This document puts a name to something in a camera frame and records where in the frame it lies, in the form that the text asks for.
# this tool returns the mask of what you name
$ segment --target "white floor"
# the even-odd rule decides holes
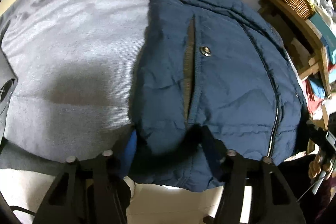
[[[10,206],[16,205],[36,212],[53,179],[53,176],[35,172],[0,170],[0,191]],[[127,209],[128,223],[203,223],[205,215],[215,216],[222,191],[223,187],[218,187],[193,193],[175,187],[136,184]],[[250,187],[245,188],[241,223],[248,222],[251,192]],[[23,224],[32,223],[33,217],[21,212],[15,214]]]

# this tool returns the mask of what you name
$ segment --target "jacket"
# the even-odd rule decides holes
[[[220,186],[195,124],[228,149],[276,165],[306,148],[305,98],[280,36],[258,13],[241,0],[149,1],[130,109],[135,182],[196,192]]]

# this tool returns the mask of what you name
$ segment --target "wire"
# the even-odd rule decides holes
[[[303,196],[312,188],[314,187],[314,185],[319,182],[320,180],[324,179],[325,177],[327,177],[331,172],[333,171],[333,168],[329,171],[329,173],[327,173],[325,176],[321,177],[320,179],[318,179],[317,181],[315,181],[303,194],[302,196],[299,197],[299,199],[297,200],[297,202],[300,201],[301,198],[303,198]]]
[[[19,207],[19,206],[10,206],[10,209],[11,209],[12,211],[20,211],[20,212],[24,212],[24,213],[26,213],[26,214],[30,214],[30,215],[32,215],[32,216],[35,216],[35,213],[34,213],[34,212],[32,212],[32,211],[30,211],[30,210],[27,210],[27,209],[24,209],[24,208],[21,208],[21,207]]]

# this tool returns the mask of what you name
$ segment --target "teal box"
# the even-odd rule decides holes
[[[330,61],[333,64],[336,64],[336,37],[333,32],[330,30],[327,24],[323,21],[322,17],[319,14],[314,14],[309,19],[314,26],[320,31],[322,34],[321,41],[323,44],[327,43],[328,47],[326,47]]]

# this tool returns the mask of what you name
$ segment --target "metal zipper teeth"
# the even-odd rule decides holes
[[[239,25],[242,27],[242,29],[244,30],[244,32],[246,33],[246,35],[250,39],[250,41],[251,41],[253,47],[255,48],[256,52],[258,53],[259,58],[262,61],[262,64],[263,64],[263,66],[264,66],[264,68],[267,72],[267,76],[269,78],[269,81],[271,82],[272,89],[274,91],[274,96],[275,96],[275,100],[276,100],[276,111],[275,111],[275,119],[274,119],[274,124],[273,124],[273,127],[272,127],[272,131],[271,131],[271,138],[269,139],[268,152],[267,152],[267,157],[271,157],[272,152],[273,152],[273,147],[274,147],[274,138],[275,138],[275,134],[277,132],[278,123],[279,123],[279,108],[280,107],[279,107],[279,98],[278,98],[278,95],[277,95],[277,89],[276,89],[276,86],[275,86],[274,79],[271,76],[271,74],[269,73],[269,70],[267,69],[267,65],[265,63],[265,60],[263,59],[260,50],[256,46],[254,39],[247,34],[247,31],[244,28],[244,26],[242,26],[242,24],[239,24]]]

